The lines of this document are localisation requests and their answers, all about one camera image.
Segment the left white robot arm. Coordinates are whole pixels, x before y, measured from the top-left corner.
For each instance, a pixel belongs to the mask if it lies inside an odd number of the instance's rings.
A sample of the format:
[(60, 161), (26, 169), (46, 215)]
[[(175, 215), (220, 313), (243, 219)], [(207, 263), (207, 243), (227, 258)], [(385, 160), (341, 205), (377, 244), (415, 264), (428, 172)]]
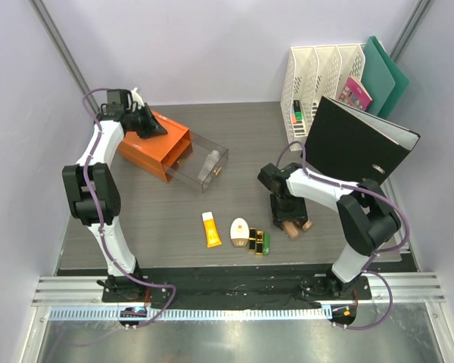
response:
[(126, 133), (149, 138), (160, 130), (148, 105), (127, 110), (119, 119), (99, 120), (93, 117), (92, 139), (83, 155), (62, 170), (64, 189), (73, 218), (78, 219), (93, 234), (107, 263), (108, 278), (124, 278), (120, 293), (131, 302), (139, 301), (146, 287), (165, 288), (142, 277), (137, 259), (129, 250), (119, 214), (121, 198), (110, 165)]

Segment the beige foundation bottle black cap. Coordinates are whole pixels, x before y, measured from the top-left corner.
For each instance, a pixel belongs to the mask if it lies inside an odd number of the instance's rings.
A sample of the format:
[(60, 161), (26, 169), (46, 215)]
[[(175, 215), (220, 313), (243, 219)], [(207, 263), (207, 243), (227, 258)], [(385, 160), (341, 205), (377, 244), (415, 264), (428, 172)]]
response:
[(291, 221), (284, 221), (281, 224), (282, 230), (285, 232), (285, 234), (291, 239), (295, 240), (299, 236), (299, 231), (297, 229), (297, 226), (291, 222)]

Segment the clear liquid bottle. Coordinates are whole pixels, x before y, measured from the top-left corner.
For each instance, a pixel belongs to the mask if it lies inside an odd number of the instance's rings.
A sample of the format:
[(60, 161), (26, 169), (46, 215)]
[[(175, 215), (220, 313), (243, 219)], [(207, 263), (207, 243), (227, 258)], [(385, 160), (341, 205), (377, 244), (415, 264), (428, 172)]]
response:
[(207, 176), (210, 174), (212, 168), (215, 167), (216, 163), (219, 160), (219, 151), (212, 150), (206, 157), (204, 164), (201, 167), (201, 170), (198, 174), (198, 180), (203, 182)]

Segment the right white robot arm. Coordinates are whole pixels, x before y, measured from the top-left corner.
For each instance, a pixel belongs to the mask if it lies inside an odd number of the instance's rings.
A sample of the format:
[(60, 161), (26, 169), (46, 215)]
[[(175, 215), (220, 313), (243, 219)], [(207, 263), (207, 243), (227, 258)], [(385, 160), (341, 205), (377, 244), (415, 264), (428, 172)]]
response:
[(258, 180), (271, 193), (272, 215), (280, 222), (294, 221), (295, 208), (305, 200), (337, 212), (347, 245), (327, 273), (326, 287), (334, 298), (342, 299), (353, 291), (370, 258), (401, 228), (396, 205), (376, 181), (341, 181), (299, 163), (283, 169), (270, 163), (260, 170)]

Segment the beige foundation bottle clear cap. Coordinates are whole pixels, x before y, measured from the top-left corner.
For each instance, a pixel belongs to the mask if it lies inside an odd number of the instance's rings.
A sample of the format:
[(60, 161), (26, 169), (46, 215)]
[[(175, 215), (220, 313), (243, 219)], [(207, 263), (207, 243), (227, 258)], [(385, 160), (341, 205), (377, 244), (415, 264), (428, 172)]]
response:
[(311, 221), (307, 220), (305, 222), (298, 222), (297, 227), (302, 231), (308, 231), (313, 224)]

